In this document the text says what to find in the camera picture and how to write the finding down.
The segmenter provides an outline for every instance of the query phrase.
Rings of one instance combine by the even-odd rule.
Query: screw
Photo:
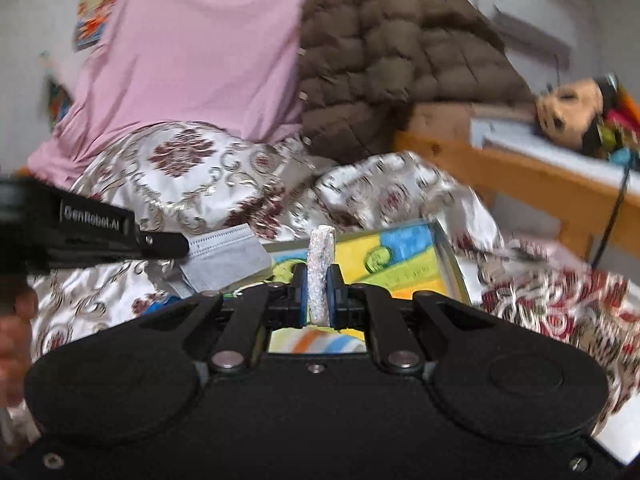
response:
[[[42,462],[47,469],[62,469],[65,466],[65,461],[62,460],[62,457],[55,453],[47,453],[42,457]]]
[[[309,365],[306,367],[306,369],[313,374],[321,374],[322,372],[324,372],[325,368],[326,366],[324,365]]]
[[[583,473],[589,467],[589,459],[583,456],[576,456],[569,462],[569,469],[575,473]]]
[[[391,352],[387,360],[395,368],[411,368],[420,362],[420,358],[416,354],[407,350]]]
[[[238,352],[225,350],[218,352],[211,358],[211,362],[218,370],[232,370],[238,368],[244,363],[244,357]]]

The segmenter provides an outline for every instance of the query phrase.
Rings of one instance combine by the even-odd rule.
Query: colorful toy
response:
[[[76,49],[95,45],[100,41],[114,5],[118,0],[81,0],[78,5]]]
[[[540,97],[537,109],[558,146],[622,166],[640,149],[640,108],[613,75],[561,86]]]

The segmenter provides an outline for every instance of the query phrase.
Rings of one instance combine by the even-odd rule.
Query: floral bedspread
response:
[[[350,231],[436,218],[460,260],[478,264],[480,308],[574,344],[605,367],[611,388],[602,423],[637,392],[640,324],[623,278],[562,268],[533,244],[505,244],[471,189],[413,153],[336,168],[308,156],[304,140],[268,146],[213,124],[158,124],[105,150],[73,190],[133,210],[143,229],[188,237],[247,223],[265,242],[283,241],[322,224]],[[161,299],[145,268],[126,262],[34,280],[40,314],[33,358]],[[12,415],[29,420],[24,407]]]

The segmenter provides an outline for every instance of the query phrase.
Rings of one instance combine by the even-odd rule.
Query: doll face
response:
[[[582,136],[603,112],[604,99],[598,83],[587,79],[542,96],[537,108],[545,135],[559,146],[580,151]]]

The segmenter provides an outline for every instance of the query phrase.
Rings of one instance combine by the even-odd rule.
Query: glittery object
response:
[[[326,271],[335,259],[335,229],[321,225],[311,233],[307,267],[307,310],[311,324],[329,326],[326,302]]]

